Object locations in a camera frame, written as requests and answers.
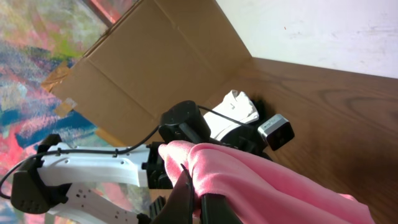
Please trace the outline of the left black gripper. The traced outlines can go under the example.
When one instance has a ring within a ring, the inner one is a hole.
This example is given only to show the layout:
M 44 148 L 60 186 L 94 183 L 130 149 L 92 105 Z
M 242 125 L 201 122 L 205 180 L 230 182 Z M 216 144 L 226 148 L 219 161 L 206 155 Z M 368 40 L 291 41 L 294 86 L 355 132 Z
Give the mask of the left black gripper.
M 222 137 L 220 141 L 229 144 L 240 151 L 248 152 L 265 159 L 270 159 L 270 157 L 264 152 L 264 149 L 267 147 L 267 143 L 263 140 L 256 129 L 249 129 L 240 126 L 230 131 Z

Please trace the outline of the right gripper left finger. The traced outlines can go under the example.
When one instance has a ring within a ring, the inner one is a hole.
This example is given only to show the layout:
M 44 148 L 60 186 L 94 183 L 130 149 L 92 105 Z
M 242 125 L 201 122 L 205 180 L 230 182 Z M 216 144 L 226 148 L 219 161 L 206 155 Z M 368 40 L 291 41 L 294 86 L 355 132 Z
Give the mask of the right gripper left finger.
M 150 224 L 192 224 L 195 190 L 186 167 L 181 172 L 172 192 L 160 213 Z

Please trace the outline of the pink shirt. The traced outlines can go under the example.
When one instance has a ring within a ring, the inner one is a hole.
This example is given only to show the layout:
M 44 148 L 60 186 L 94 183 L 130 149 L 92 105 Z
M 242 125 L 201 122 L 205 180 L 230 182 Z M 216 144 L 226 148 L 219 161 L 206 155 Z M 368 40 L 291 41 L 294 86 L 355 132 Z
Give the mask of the pink shirt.
M 243 223 L 373 223 L 367 205 L 275 162 L 210 143 L 159 147 L 173 184 L 188 170 L 195 198 L 224 195 Z

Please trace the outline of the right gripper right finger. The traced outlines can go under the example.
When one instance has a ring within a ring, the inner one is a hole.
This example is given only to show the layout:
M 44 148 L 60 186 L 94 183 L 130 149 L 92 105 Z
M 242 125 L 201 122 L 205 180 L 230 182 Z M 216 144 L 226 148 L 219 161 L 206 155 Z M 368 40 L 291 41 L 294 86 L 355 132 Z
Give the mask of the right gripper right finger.
M 200 221 L 201 224 L 243 224 L 226 197 L 220 194 L 201 196 Z

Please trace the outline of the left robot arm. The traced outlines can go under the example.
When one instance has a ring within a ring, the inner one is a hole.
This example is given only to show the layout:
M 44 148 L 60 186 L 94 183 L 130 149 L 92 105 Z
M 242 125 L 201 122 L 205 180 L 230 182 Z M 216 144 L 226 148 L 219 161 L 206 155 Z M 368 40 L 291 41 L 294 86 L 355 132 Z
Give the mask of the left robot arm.
M 200 109 L 215 115 L 216 123 L 221 119 L 240 125 L 237 131 L 227 134 L 226 140 L 210 137 L 210 121 Z M 173 189 L 165 171 L 164 160 L 158 148 L 163 142 L 145 145 L 159 131 L 166 143 L 172 140 L 187 140 L 194 143 L 211 142 L 232 146 L 246 152 L 261 155 L 266 143 L 260 143 L 257 128 L 260 122 L 270 117 L 261 100 L 254 101 L 254 115 L 258 119 L 238 121 L 227 112 L 198 106 L 193 101 L 183 101 L 164 112 L 160 125 L 140 145 L 118 149 L 111 147 L 70 149 L 58 134 L 48 135 L 39 146 L 36 155 L 18 163 L 7 173 L 13 175 L 11 204 L 29 214 L 53 213 L 74 219 L 80 223 L 145 223 L 143 214 L 123 210 L 117 205 L 84 188 L 85 182 L 115 182 L 131 184 L 149 189 Z

